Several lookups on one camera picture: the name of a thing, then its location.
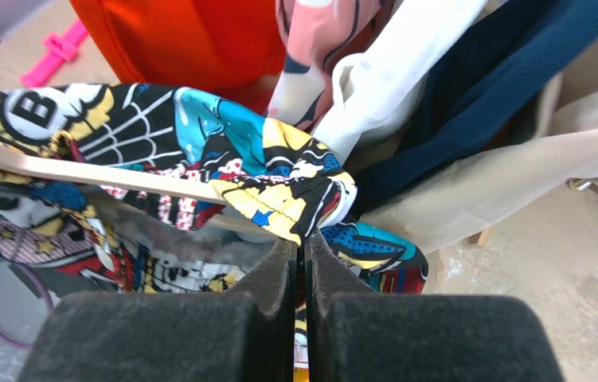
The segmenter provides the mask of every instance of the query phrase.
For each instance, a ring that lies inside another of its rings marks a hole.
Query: spider web print
[[[147,102],[155,94],[144,92],[147,86],[132,84],[112,89],[116,91],[114,97],[123,103],[109,113],[111,123],[102,125],[102,134],[80,142],[80,152],[86,161],[114,167],[137,164],[161,167],[184,158],[175,136],[174,119],[164,118],[174,114],[174,91],[160,92]]]

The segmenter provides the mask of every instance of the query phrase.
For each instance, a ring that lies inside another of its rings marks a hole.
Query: orange fabric
[[[71,4],[121,82],[190,86],[257,112],[268,105],[285,56],[275,0]]]
[[[310,380],[307,368],[294,369],[294,382],[308,382]]]

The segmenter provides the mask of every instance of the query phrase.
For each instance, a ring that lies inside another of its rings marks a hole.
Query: beige fabric
[[[458,161],[363,221],[427,253],[489,228],[570,177],[598,177],[598,40],[550,82],[535,114],[533,139]]]

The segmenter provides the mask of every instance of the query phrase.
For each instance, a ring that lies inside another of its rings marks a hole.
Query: white fabric
[[[564,71],[565,106],[550,119],[557,81],[540,97],[534,139],[458,161],[362,221],[427,253],[489,228],[570,177],[598,177],[598,40]]]
[[[373,44],[334,68],[334,105],[312,134],[343,163],[399,130],[420,101],[425,74],[463,35],[487,0],[406,0]]]

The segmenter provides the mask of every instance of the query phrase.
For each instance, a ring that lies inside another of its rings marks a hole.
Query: comic book pattern cloth
[[[321,229],[334,254],[377,290],[384,285],[372,278],[380,273],[411,267],[421,283],[427,274],[416,246],[347,215],[357,190],[326,146],[206,92],[71,84],[0,93],[0,145],[209,183],[243,216],[285,240],[301,244]],[[0,257],[112,280],[125,291],[222,291],[244,274],[234,265],[155,253],[100,218],[86,187],[0,171]],[[180,230],[198,230],[224,208],[101,189]]]

